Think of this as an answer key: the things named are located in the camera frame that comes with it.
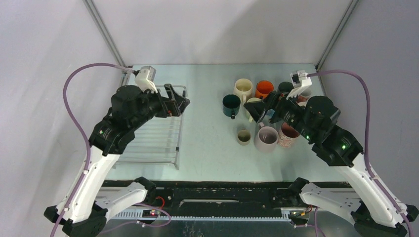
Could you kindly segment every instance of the white mug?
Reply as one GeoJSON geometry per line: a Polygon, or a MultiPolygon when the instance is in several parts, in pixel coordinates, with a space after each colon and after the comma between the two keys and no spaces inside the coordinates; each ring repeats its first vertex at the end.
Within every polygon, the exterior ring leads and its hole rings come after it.
{"type": "Polygon", "coordinates": [[[253,83],[249,79],[242,78],[234,83],[233,94],[237,95],[243,104],[251,98],[252,90],[253,83]]]}
{"type": "Polygon", "coordinates": [[[254,146],[261,152],[273,152],[278,142],[278,132],[262,122],[259,123],[259,127],[259,132],[254,137],[254,146]]]}
{"type": "MultiPolygon", "coordinates": [[[[256,102],[256,101],[261,101],[261,99],[253,97],[247,100],[247,102],[256,102]]],[[[249,122],[252,122],[253,118],[250,116],[250,113],[248,112],[248,110],[245,109],[245,113],[246,113],[246,117],[249,119],[249,122]]]]}
{"type": "Polygon", "coordinates": [[[299,102],[297,103],[300,107],[306,107],[307,106],[307,102],[299,102]]]}
{"type": "Polygon", "coordinates": [[[311,97],[311,89],[307,88],[303,91],[299,96],[297,96],[297,102],[307,102],[308,99],[311,97]]]}

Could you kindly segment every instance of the cup handle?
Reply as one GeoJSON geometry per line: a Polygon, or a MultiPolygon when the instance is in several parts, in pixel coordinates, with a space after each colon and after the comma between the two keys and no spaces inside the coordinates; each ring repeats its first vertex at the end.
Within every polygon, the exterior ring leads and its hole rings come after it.
{"type": "Polygon", "coordinates": [[[242,105],[244,105],[246,103],[246,101],[247,101],[247,96],[243,94],[243,102],[242,102],[242,105]]]}

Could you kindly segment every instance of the metal drying rack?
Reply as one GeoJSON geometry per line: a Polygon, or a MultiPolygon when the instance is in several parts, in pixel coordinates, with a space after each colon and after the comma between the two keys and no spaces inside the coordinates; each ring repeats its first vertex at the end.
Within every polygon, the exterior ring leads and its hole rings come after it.
{"type": "MultiPolygon", "coordinates": [[[[167,97],[162,85],[157,85],[162,96],[167,97]]],[[[186,87],[173,85],[176,91],[186,87]]],[[[118,163],[172,164],[179,170],[179,146],[183,116],[152,118],[135,132],[135,138],[126,147],[118,163]]]]}

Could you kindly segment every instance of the mug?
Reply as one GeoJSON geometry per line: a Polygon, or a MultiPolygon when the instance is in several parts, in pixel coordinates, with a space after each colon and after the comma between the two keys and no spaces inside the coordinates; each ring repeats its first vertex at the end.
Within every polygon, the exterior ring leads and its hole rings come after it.
{"type": "Polygon", "coordinates": [[[242,103],[245,103],[251,98],[252,89],[253,83],[249,79],[238,79],[236,83],[234,83],[233,94],[237,95],[242,103]]]}
{"type": "Polygon", "coordinates": [[[306,107],[307,106],[307,102],[299,102],[299,103],[297,103],[298,104],[298,106],[300,106],[300,107],[306,107]]]}
{"type": "Polygon", "coordinates": [[[248,130],[242,129],[237,133],[237,141],[240,145],[245,146],[249,144],[251,140],[251,134],[248,130]]]}
{"type": "Polygon", "coordinates": [[[278,145],[284,148],[290,148],[299,137],[299,133],[289,126],[286,122],[281,125],[279,130],[278,145]]]}
{"type": "Polygon", "coordinates": [[[256,92],[254,96],[259,99],[264,99],[268,94],[274,90],[274,85],[267,80],[261,80],[256,85],[256,92]]]}
{"type": "Polygon", "coordinates": [[[307,102],[308,99],[311,97],[311,89],[307,88],[305,91],[303,91],[301,94],[297,97],[297,103],[299,102],[307,102]]]}
{"type": "Polygon", "coordinates": [[[271,153],[278,142],[278,132],[269,126],[259,123],[259,132],[254,137],[254,146],[261,152],[271,153]]]}
{"type": "MultiPolygon", "coordinates": [[[[261,101],[261,99],[254,97],[254,98],[250,98],[247,102],[256,102],[256,101],[261,101]]],[[[246,117],[248,118],[249,122],[252,122],[253,118],[250,116],[250,113],[246,109],[245,109],[245,114],[246,114],[246,117]]]]}
{"type": "Polygon", "coordinates": [[[293,84],[288,81],[281,82],[278,86],[278,92],[280,93],[290,93],[293,89],[293,84]]]}
{"type": "Polygon", "coordinates": [[[234,119],[239,113],[240,109],[240,98],[237,95],[226,95],[223,98],[223,113],[234,119]]]}

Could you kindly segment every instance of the dark green mug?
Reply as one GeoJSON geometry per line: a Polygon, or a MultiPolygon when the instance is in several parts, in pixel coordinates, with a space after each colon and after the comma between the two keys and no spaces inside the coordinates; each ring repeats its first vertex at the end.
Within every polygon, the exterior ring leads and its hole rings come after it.
{"type": "Polygon", "coordinates": [[[240,98],[237,95],[226,95],[223,98],[223,113],[234,119],[239,113],[240,109],[240,98]]]}
{"type": "Polygon", "coordinates": [[[294,86],[289,81],[281,82],[278,86],[278,92],[280,93],[290,93],[294,89],[294,86]]]}

